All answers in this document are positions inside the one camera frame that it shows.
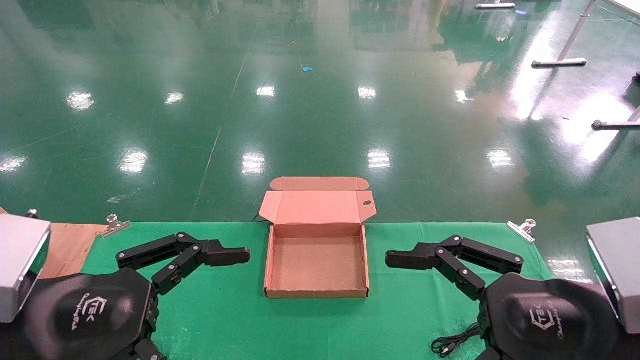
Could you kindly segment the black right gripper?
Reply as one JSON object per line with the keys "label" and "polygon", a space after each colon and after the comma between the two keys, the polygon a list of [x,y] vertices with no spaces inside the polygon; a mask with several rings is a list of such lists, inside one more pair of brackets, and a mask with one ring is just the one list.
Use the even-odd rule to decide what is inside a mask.
{"label": "black right gripper", "polygon": [[[463,262],[504,276],[486,289]],[[618,320],[603,292],[569,280],[518,275],[521,255],[452,235],[411,251],[389,250],[385,263],[436,270],[470,300],[481,299],[478,321],[487,348],[476,360],[606,360],[617,345]]]}

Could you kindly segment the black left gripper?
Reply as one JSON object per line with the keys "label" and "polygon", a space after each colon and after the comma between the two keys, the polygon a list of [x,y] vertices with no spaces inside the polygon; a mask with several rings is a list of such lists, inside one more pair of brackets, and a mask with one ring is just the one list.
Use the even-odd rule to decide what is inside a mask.
{"label": "black left gripper", "polygon": [[[122,250],[116,260],[114,273],[51,278],[34,288],[22,309],[23,359],[166,360],[151,339],[157,296],[202,265],[247,264],[250,250],[179,232]],[[137,272],[164,261],[151,283]]]}

